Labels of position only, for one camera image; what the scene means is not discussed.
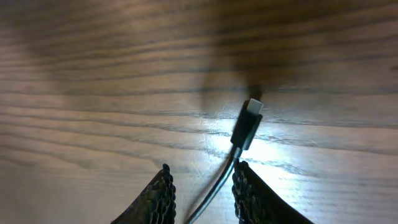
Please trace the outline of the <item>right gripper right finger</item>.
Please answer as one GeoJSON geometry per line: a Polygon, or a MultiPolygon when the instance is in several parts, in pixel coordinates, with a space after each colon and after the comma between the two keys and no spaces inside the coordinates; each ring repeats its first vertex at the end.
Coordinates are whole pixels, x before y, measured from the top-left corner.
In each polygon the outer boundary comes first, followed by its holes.
{"type": "Polygon", "coordinates": [[[235,163],[232,178],[239,224],[313,224],[282,200],[247,162],[235,163]]]}

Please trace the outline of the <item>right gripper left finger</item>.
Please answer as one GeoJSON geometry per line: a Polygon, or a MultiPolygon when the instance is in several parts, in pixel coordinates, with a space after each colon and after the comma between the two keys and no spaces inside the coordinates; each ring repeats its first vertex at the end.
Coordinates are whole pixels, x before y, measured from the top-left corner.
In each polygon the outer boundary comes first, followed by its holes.
{"type": "Polygon", "coordinates": [[[163,164],[133,203],[111,224],[174,224],[176,188],[173,181],[170,167],[163,164]]]}

